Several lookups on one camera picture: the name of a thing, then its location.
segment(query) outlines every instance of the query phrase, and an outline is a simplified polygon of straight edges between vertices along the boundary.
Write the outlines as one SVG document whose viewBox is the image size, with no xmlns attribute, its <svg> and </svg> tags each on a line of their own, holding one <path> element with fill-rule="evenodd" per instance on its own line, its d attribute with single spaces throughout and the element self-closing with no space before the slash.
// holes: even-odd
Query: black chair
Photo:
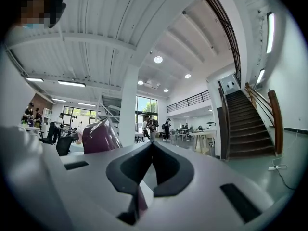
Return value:
<svg viewBox="0 0 308 231">
<path fill-rule="evenodd" d="M 51 122 L 49 126 L 49 130 L 48 130 L 47 138 L 42 138 L 39 140 L 45 144 L 53 144 L 53 134 L 55 133 L 55 131 L 56 131 L 56 126 L 54 122 Z"/>
<path fill-rule="evenodd" d="M 69 147 L 71 146 L 72 141 L 73 141 L 72 137 L 61 137 L 58 139 L 56 149 L 59 156 L 68 155 Z"/>
</svg>

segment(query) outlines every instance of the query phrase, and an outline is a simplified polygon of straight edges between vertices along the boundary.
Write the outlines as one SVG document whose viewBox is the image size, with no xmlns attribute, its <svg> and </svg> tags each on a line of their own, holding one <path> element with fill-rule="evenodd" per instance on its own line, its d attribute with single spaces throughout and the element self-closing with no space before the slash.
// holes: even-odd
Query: white table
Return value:
<svg viewBox="0 0 308 231">
<path fill-rule="evenodd" d="M 144 142 L 143 133 L 135 133 L 135 137 L 137 137 L 137 138 L 142 138 L 142 141 Z"/>
<path fill-rule="evenodd" d="M 18 125 L 20 128 L 24 128 L 27 132 L 33 132 L 39 137 L 39 128 L 36 127 L 29 127 L 29 126 L 23 126 L 23 125 Z"/>
<path fill-rule="evenodd" d="M 201 153 L 205 153 L 206 151 L 209 151 L 210 149 L 208 148 L 207 146 L 207 135 L 212 135 L 213 137 L 216 135 L 216 129 L 208 129 L 208 130 L 205 130 L 205 131 L 202 131 L 202 132 L 195 132 L 195 133 L 192 133 L 192 135 L 194 137 L 196 137 L 195 139 L 195 150 L 198 151 L 197 149 L 197 145 L 198 145 L 198 139 L 199 139 L 199 145 L 200 145 L 200 151 Z"/>
</svg>

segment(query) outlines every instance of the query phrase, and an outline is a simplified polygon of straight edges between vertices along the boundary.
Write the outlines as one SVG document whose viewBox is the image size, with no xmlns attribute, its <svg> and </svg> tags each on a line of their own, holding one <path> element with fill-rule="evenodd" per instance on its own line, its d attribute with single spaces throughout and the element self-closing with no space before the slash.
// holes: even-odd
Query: black slot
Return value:
<svg viewBox="0 0 308 231">
<path fill-rule="evenodd" d="M 261 214 L 261 211 L 234 184 L 225 184 L 220 188 L 245 223 Z"/>
<path fill-rule="evenodd" d="M 72 169 L 84 167 L 87 165 L 89 165 L 87 162 L 81 161 L 81 162 L 76 162 L 76 163 L 71 163 L 71 164 L 65 164 L 64 167 L 66 168 L 66 170 L 72 170 Z"/>
</svg>

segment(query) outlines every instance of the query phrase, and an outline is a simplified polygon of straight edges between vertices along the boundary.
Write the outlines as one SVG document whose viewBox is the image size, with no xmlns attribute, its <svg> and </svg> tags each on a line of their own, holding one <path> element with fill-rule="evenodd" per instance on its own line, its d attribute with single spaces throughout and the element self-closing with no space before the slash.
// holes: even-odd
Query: white shirt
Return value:
<svg viewBox="0 0 308 231">
<path fill-rule="evenodd" d="M 60 125 L 61 125 L 61 124 L 63 125 L 63 119 L 60 118 L 60 117 L 57 118 L 56 122 L 60 122 L 60 123 L 55 123 L 55 125 L 56 125 L 57 128 L 60 128 Z"/>
</svg>

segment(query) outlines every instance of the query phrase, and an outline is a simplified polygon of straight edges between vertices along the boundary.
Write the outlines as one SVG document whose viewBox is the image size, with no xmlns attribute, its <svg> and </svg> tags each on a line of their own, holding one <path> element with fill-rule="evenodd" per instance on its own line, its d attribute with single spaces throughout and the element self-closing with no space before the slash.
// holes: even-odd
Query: cable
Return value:
<svg viewBox="0 0 308 231">
<path fill-rule="evenodd" d="M 280 174 L 280 172 L 279 172 L 279 169 L 277 169 L 277 172 L 278 172 L 279 176 L 281 177 L 282 182 L 284 183 L 284 185 L 285 185 L 287 188 L 289 188 L 290 190 L 296 190 L 296 188 L 289 187 L 289 186 L 285 183 L 283 176 L 282 176 L 282 175 Z"/>
</svg>

